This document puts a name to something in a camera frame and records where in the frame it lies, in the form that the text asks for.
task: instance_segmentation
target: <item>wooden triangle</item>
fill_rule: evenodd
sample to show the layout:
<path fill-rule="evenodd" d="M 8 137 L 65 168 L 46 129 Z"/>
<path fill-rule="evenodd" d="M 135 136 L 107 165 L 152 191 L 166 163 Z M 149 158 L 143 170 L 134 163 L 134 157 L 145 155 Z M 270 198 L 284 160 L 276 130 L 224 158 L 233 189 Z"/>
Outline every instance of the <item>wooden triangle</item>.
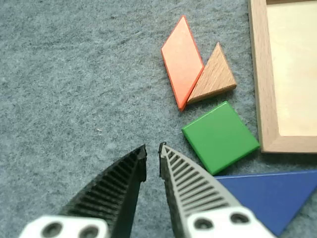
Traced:
<path fill-rule="evenodd" d="M 236 81 L 218 42 L 187 103 L 194 103 L 224 93 L 235 89 L 236 86 Z"/>

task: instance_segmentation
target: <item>screw hole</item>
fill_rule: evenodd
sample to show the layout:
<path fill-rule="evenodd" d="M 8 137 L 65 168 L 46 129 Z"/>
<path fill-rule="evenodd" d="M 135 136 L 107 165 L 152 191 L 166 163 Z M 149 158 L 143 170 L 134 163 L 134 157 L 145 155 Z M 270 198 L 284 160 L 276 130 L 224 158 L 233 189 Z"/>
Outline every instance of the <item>screw hole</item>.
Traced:
<path fill-rule="evenodd" d="M 249 218 L 243 214 L 235 213 L 231 215 L 231 221 L 235 224 L 243 224 L 243 223 L 248 223 Z"/>
<path fill-rule="evenodd" d="M 98 235 L 97 227 L 86 227 L 83 229 L 79 235 L 79 238 L 95 238 Z"/>
<path fill-rule="evenodd" d="M 61 223 L 58 223 L 58 222 L 50 223 L 42 231 L 42 236 L 44 236 L 45 238 L 53 238 L 59 235 L 61 229 L 62 229 Z"/>
<path fill-rule="evenodd" d="M 210 220 L 205 218 L 199 218 L 195 221 L 194 226 L 198 230 L 210 229 L 213 227 L 213 224 Z"/>

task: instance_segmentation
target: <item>light wood surface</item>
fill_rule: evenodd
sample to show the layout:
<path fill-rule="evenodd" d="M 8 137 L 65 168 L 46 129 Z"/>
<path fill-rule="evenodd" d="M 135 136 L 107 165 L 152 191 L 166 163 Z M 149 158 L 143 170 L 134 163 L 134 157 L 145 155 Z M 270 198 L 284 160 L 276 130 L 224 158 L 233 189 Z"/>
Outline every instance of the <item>light wood surface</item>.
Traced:
<path fill-rule="evenodd" d="M 190 104 L 215 96 L 235 89 L 236 86 L 236 81 L 218 42 L 187 103 Z"/>
<path fill-rule="evenodd" d="M 268 2 L 249 0 L 262 151 L 317 153 L 317 1 Z"/>
<path fill-rule="evenodd" d="M 267 16 L 279 132 L 317 136 L 317 1 L 268 5 Z"/>

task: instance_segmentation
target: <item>tangram piece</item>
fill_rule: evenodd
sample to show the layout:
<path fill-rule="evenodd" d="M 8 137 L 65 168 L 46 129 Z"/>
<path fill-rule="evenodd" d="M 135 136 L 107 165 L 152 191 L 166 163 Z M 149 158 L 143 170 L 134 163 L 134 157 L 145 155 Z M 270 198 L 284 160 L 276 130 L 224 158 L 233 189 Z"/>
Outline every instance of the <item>tangram piece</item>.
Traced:
<path fill-rule="evenodd" d="M 215 178 L 277 236 L 317 187 L 317 170 Z"/>
<path fill-rule="evenodd" d="M 259 147 L 228 102 L 183 127 L 182 131 L 212 175 Z"/>
<path fill-rule="evenodd" d="M 183 111 L 204 69 L 193 35 L 182 16 L 161 49 L 176 102 Z"/>
<path fill-rule="evenodd" d="M 224 93 L 235 89 L 236 86 L 236 81 L 218 42 L 187 103 L 194 103 Z"/>

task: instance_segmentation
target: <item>wooden frame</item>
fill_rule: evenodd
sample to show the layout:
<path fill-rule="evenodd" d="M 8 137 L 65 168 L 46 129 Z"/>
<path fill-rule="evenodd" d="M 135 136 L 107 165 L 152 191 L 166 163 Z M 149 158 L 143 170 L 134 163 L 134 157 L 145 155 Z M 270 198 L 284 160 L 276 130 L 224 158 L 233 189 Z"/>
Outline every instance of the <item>wooden frame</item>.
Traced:
<path fill-rule="evenodd" d="M 299 101 L 304 105 L 300 103 L 297 103 L 293 107 L 287 105 L 292 112 L 297 109 L 302 110 L 301 107 L 304 107 L 305 112 L 308 112 L 308 118 L 306 118 L 305 115 L 301 115 L 301 111 L 298 112 L 298 117 L 303 120 L 300 122 L 305 122 L 305 120 L 307 120 L 309 123 L 302 123 L 300 126 L 297 126 L 295 119 L 290 116 L 290 120 L 294 120 L 295 122 L 294 125 L 289 123 L 288 127 L 285 127 L 286 129 L 284 129 L 284 125 L 281 124 L 281 120 L 279 120 L 279 110 L 283 110 L 284 108 L 276 102 L 276 98 L 279 99 L 280 97 L 276 96 L 276 83 L 279 79 L 274 78 L 275 72 L 270 44 L 268 7 L 271 4 L 274 4 L 275 6 L 270 7 L 277 7 L 278 4 L 283 5 L 282 7 L 285 7 L 286 4 L 297 4 L 296 6 L 298 6 L 298 4 L 306 4 L 300 2 L 303 2 L 303 0 L 249 0 L 250 34 L 256 87 L 259 139 L 263 152 L 317 153 L 317 97 L 315 96 L 314 102 L 309 101 L 308 105 L 306 104 L 306 98 L 306 101 L 304 101 L 304 99 L 301 101 L 301 97 Z M 316 0 L 311 0 L 309 2 L 309 4 L 314 2 L 317 6 Z M 317 32 L 315 32 L 316 22 L 317 21 L 311 23 L 311 26 L 314 28 L 312 28 L 313 31 L 310 35 L 310 37 L 315 37 L 315 41 L 317 41 Z M 317 54 L 314 56 L 314 59 L 316 59 L 315 62 L 317 62 Z M 314 76 L 314 81 L 310 79 L 309 82 L 313 82 L 315 85 L 315 82 L 317 82 L 317 74 L 314 74 Z M 296 89 L 293 88 L 293 90 L 297 90 L 296 92 L 302 90 L 298 92 L 299 95 L 310 93 L 309 95 L 311 96 L 313 91 L 310 88 L 314 85 L 304 85 L 303 88 L 297 87 Z M 286 90 L 278 90 L 285 95 Z M 298 127 L 298 130 L 293 131 L 292 126 L 294 126 L 294 128 Z"/>

